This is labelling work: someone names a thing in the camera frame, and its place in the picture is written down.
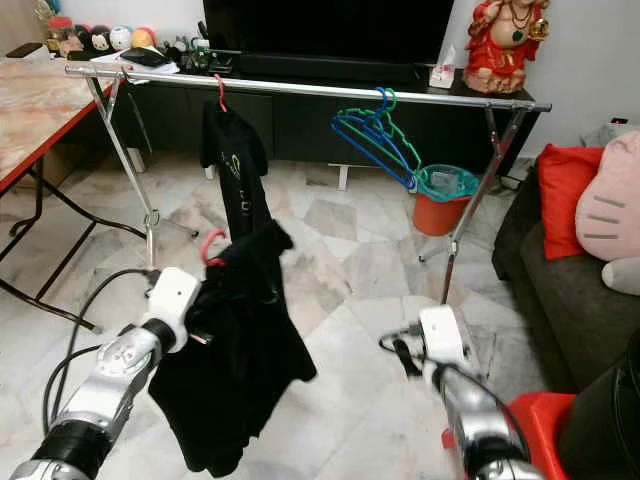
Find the dark grey fabric sofa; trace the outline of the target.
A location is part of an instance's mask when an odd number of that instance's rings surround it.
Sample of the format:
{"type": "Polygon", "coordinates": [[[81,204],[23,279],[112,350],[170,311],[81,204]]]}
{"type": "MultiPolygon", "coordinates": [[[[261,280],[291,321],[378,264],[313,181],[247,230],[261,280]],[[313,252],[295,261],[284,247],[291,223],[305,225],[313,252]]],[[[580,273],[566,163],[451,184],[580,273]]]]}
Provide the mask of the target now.
{"type": "Polygon", "coordinates": [[[549,260],[541,191],[531,169],[495,236],[495,273],[515,294],[535,356],[554,392],[577,393],[616,364],[640,332],[640,297],[612,291],[590,255],[549,260]]]}

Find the gold trophy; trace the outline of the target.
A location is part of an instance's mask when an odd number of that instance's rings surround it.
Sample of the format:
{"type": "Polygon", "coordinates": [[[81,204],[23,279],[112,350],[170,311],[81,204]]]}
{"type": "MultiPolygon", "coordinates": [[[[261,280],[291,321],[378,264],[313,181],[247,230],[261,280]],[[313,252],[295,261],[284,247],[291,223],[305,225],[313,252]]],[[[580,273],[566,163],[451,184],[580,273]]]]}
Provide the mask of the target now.
{"type": "Polygon", "coordinates": [[[49,27],[49,22],[55,17],[55,9],[52,8],[49,0],[33,0],[35,5],[35,15],[41,26],[49,27]]]}

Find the black flat screen television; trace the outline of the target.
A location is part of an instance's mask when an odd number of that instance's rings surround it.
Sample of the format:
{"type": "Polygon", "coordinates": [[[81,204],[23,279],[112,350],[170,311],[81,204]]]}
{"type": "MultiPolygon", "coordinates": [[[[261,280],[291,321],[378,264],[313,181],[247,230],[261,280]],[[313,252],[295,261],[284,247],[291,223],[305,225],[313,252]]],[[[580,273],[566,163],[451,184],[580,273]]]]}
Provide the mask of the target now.
{"type": "Polygon", "coordinates": [[[202,0],[206,26],[252,54],[425,63],[453,0],[202,0]]]}

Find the clear jar red lid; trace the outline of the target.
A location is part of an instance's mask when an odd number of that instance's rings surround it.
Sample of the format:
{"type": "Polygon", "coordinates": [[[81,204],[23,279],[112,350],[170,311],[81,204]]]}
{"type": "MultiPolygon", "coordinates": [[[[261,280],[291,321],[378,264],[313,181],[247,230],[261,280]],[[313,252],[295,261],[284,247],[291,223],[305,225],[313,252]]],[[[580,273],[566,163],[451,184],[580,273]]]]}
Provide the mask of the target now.
{"type": "Polygon", "coordinates": [[[51,15],[47,19],[47,27],[49,27],[52,40],[56,44],[56,51],[61,58],[70,58],[70,52],[79,49],[78,37],[76,35],[76,26],[72,19],[65,15],[51,15]]]}

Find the pink marble dining table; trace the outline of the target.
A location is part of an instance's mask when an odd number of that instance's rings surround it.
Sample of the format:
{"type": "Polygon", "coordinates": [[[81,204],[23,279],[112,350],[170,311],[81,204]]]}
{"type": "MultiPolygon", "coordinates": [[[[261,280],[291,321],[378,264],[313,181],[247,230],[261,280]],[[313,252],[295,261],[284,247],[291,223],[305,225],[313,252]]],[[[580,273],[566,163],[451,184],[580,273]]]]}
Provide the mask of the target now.
{"type": "Polygon", "coordinates": [[[59,278],[68,262],[81,250],[84,242],[97,227],[110,227],[142,236],[141,230],[129,227],[119,221],[100,218],[84,210],[58,187],[44,177],[44,155],[56,142],[95,108],[91,87],[82,83],[82,78],[65,73],[69,61],[23,61],[4,58],[0,68],[0,157],[4,178],[1,192],[6,193],[22,177],[31,177],[36,184],[35,214],[31,218],[17,221],[10,229],[8,243],[3,255],[8,255],[17,247],[29,230],[35,227],[44,212],[44,193],[58,198],[69,209],[88,220],[88,225],[79,234],[77,242],[55,266],[46,282],[41,285],[36,296],[19,291],[15,285],[0,280],[1,288],[27,305],[40,308],[51,314],[82,326],[92,333],[100,333],[101,328],[83,320],[81,314],[65,311],[58,306],[42,301],[55,280],[59,278]]]}

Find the black tee green print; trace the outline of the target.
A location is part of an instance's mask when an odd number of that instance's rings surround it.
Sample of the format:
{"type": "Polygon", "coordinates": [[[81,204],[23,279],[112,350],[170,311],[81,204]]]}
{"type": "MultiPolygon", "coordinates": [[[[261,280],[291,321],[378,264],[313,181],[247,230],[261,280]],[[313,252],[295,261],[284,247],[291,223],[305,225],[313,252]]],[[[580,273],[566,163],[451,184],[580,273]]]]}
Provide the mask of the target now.
{"type": "Polygon", "coordinates": [[[232,109],[206,101],[202,110],[202,166],[218,175],[230,238],[246,237],[271,219],[262,177],[268,155],[256,129],[232,109]]]}

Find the red plastic stool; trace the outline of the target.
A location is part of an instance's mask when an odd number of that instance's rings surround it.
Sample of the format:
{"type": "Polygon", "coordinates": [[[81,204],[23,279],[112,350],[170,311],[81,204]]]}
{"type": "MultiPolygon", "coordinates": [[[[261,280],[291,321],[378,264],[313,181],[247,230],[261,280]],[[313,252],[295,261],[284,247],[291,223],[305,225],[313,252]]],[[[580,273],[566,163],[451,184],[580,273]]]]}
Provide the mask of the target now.
{"type": "Polygon", "coordinates": [[[527,393],[499,407],[488,393],[443,393],[442,445],[462,480],[568,480],[556,447],[573,396],[527,393]]]}

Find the white round toy figure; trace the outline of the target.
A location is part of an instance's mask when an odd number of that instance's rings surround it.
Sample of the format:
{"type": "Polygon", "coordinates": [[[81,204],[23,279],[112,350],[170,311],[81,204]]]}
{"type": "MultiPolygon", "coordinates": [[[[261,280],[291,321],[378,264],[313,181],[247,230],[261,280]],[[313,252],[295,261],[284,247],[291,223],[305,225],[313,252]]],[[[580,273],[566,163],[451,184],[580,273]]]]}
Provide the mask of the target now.
{"type": "Polygon", "coordinates": [[[127,26],[115,26],[110,29],[109,44],[113,51],[124,51],[133,47],[133,29],[127,26]]]}

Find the black round toy figure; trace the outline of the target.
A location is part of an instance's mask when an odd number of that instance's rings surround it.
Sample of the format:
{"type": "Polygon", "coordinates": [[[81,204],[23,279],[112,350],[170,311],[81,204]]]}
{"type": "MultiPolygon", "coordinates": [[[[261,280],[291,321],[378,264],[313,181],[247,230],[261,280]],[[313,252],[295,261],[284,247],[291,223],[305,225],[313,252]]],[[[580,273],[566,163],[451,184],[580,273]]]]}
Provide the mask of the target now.
{"type": "Polygon", "coordinates": [[[106,26],[95,26],[87,29],[87,40],[84,41],[84,46],[96,54],[109,54],[113,52],[113,46],[110,42],[110,29],[106,26]]]}

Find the white paper stack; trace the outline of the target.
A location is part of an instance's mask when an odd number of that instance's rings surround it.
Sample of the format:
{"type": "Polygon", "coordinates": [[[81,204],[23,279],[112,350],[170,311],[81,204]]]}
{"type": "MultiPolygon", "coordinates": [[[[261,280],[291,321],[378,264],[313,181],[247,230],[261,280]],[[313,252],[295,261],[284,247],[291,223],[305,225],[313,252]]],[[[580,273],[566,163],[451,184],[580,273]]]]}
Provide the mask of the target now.
{"type": "Polygon", "coordinates": [[[173,74],[173,73],[178,73],[179,70],[180,70],[178,65],[175,64],[174,61],[170,61],[170,63],[166,64],[166,65],[161,65],[161,67],[147,68],[147,67],[142,67],[142,65],[129,63],[129,61],[125,61],[125,60],[120,59],[120,52],[119,52],[118,59],[120,61],[123,61],[123,63],[125,65],[128,65],[128,67],[131,68],[132,70],[137,70],[137,72],[173,74]]]}

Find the red cushion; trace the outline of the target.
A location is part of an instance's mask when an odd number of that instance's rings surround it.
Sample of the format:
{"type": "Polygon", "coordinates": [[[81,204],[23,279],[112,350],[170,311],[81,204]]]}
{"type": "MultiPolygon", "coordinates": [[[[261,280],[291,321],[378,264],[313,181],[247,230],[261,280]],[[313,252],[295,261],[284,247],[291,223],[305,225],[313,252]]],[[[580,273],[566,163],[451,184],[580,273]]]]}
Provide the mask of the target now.
{"type": "Polygon", "coordinates": [[[586,253],[576,237],[576,211],[598,173],[603,147],[561,147],[548,143],[538,156],[541,223],[547,261],[586,253]]]}

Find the orange bin teal liner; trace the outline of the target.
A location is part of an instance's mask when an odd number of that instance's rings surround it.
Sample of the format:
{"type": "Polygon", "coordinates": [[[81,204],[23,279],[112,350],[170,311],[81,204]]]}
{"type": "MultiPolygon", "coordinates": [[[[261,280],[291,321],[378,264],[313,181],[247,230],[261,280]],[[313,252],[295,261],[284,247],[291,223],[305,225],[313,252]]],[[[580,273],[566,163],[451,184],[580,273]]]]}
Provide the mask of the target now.
{"type": "Polygon", "coordinates": [[[431,164],[416,170],[415,179],[413,224],[426,236],[451,233],[475,195],[479,178],[460,166],[431,164]]]}

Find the black television cabinet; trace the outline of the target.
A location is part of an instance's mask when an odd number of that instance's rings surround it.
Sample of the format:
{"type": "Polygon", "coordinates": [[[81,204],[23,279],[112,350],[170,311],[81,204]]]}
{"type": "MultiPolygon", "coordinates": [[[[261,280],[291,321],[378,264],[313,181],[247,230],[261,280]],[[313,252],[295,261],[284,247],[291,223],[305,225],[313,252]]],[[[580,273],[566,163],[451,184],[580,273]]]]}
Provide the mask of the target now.
{"type": "MultiPolygon", "coordinates": [[[[396,86],[397,93],[428,91],[424,83],[396,86]]],[[[462,84],[449,93],[483,97],[462,84]]],[[[129,84],[120,93],[111,119],[125,147],[198,154],[202,110],[211,100],[218,101],[218,87],[129,84]]],[[[297,163],[371,165],[330,128],[330,119],[340,109],[374,109],[380,101],[227,90],[228,108],[256,129],[270,159],[297,163]]],[[[426,164],[451,164],[481,173],[492,160],[481,108],[398,102],[392,115],[426,164]]]]}

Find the red laughing Buddha statue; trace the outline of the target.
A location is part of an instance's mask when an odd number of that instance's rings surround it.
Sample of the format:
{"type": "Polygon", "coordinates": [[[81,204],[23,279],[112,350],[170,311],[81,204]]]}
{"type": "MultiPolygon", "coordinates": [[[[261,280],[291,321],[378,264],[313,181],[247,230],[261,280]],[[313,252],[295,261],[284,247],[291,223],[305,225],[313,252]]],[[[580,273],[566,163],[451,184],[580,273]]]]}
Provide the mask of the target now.
{"type": "Polygon", "coordinates": [[[468,27],[468,64],[463,82],[480,93],[524,88],[526,64],[550,35],[544,10],[550,0],[481,0],[468,27]]]}

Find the white tissue pack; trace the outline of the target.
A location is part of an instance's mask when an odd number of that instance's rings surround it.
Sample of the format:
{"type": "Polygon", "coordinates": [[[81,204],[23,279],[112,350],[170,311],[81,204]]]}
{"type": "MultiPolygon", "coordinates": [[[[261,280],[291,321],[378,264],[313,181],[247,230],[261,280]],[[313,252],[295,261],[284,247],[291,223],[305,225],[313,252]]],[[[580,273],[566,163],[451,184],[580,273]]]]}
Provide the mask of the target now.
{"type": "Polygon", "coordinates": [[[456,58],[454,46],[444,45],[434,67],[430,69],[428,84],[431,88],[451,90],[454,83],[454,58],[456,58]]]}

